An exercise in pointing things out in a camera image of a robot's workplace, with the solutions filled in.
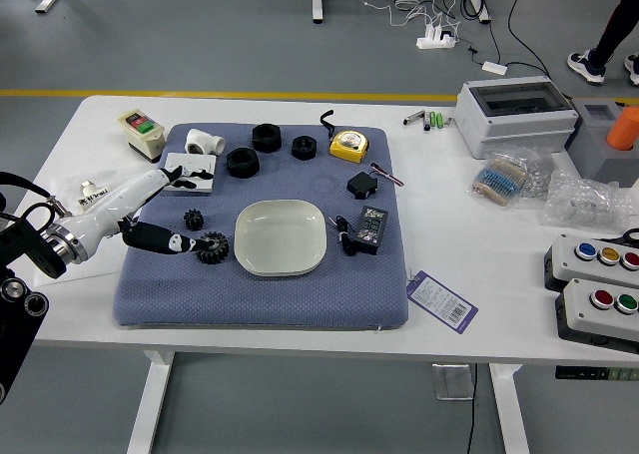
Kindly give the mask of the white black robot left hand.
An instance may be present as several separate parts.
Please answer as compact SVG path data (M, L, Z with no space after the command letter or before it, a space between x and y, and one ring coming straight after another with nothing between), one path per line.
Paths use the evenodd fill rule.
M193 239L167 228L135 222L133 215L165 187L176 185L192 189L191 178L210 180L204 170L194 172L182 166L171 171L156 169L143 173L102 197L85 213L61 218L46 230L49 245L63 262L81 263L93 256L101 240L120 233L125 244L142 250L177 254L211 251L214 240Z

